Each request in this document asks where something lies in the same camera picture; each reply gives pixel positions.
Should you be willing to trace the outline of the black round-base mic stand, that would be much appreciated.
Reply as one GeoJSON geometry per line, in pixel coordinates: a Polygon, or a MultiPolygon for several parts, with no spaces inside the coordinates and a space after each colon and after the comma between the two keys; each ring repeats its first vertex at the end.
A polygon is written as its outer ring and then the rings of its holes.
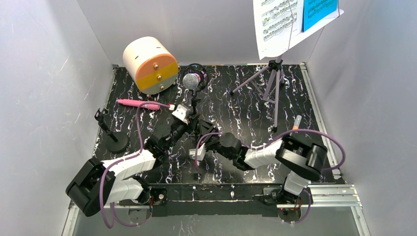
{"type": "Polygon", "coordinates": [[[113,132],[104,121],[104,117],[108,114],[107,109],[96,111],[94,118],[97,121],[101,130],[107,135],[105,142],[106,149],[113,154],[121,153],[125,151],[129,144],[129,137],[126,133],[117,131],[113,132]]]}

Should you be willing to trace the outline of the black tripod microphone stand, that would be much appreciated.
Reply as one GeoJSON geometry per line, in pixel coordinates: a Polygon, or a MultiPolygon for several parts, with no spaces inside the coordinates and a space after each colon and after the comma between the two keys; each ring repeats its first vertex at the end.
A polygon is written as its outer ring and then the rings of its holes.
{"type": "Polygon", "coordinates": [[[194,131],[194,137],[197,142],[197,146],[194,149],[194,165],[192,169],[192,174],[194,180],[198,180],[200,175],[200,169],[199,169],[199,160],[198,157],[203,153],[200,146],[202,144],[201,138],[201,129],[199,126],[199,118],[200,115],[197,112],[197,105],[201,102],[199,98],[197,98],[198,93],[203,91],[209,81],[210,76],[207,72],[207,70],[199,63],[191,63],[189,64],[185,71],[183,72],[183,78],[182,78],[182,84],[183,86],[188,89],[189,91],[192,91],[192,97],[191,97],[191,118],[193,119],[193,131],[194,131]]]}

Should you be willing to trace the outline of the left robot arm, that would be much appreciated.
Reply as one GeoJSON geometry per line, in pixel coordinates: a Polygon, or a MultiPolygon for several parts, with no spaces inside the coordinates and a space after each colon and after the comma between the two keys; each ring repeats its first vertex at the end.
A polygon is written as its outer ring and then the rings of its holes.
{"type": "Polygon", "coordinates": [[[158,123],[141,152],[111,160],[100,161],[96,157],[87,160],[67,186],[66,195],[87,217],[97,214],[100,205],[140,199],[145,187],[135,175],[165,162],[169,149],[185,133],[194,131],[199,118],[200,115],[195,114],[185,121],[174,117],[171,124],[158,123]]]}

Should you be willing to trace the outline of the pink microphone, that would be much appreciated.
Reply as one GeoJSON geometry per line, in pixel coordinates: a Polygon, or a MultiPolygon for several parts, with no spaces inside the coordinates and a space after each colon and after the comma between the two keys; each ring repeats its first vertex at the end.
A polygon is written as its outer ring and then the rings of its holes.
{"type": "Polygon", "coordinates": [[[149,110],[159,110],[161,107],[157,103],[142,100],[118,99],[117,102],[125,106],[140,107],[149,110]]]}

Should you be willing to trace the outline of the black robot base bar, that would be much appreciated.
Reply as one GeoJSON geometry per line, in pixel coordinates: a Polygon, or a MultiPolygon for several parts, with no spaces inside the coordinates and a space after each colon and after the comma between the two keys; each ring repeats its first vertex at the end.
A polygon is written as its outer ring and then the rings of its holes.
{"type": "Polygon", "coordinates": [[[141,200],[123,200],[119,206],[145,209],[152,203],[154,217],[177,215],[288,216],[308,203],[305,194],[284,200],[280,184],[152,184],[141,200]]]}

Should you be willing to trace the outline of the silver mesh studio microphone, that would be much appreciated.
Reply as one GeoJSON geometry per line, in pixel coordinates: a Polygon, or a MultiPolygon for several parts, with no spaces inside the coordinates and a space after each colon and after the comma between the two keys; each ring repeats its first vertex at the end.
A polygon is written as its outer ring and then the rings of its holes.
{"type": "Polygon", "coordinates": [[[200,80],[201,77],[199,74],[187,73],[183,77],[182,84],[188,90],[195,90],[198,87],[200,80]]]}

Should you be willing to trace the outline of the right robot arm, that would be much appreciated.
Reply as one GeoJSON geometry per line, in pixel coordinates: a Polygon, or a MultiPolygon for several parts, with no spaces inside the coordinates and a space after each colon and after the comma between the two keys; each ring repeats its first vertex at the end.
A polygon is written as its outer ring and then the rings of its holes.
{"type": "Polygon", "coordinates": [[[212,150],[232,161],[239,170],[254,170],[269,164],[283,164],[290,173],[282,184],[282,197],[296,197],[308,185],[321,178],[328,149],[302,136],[303,129],[286,131],[270,143],[250,147],[232,133],[213,131],[200,136],[189,155],[195,166],[203,160],[206,151],[212,150]]]}

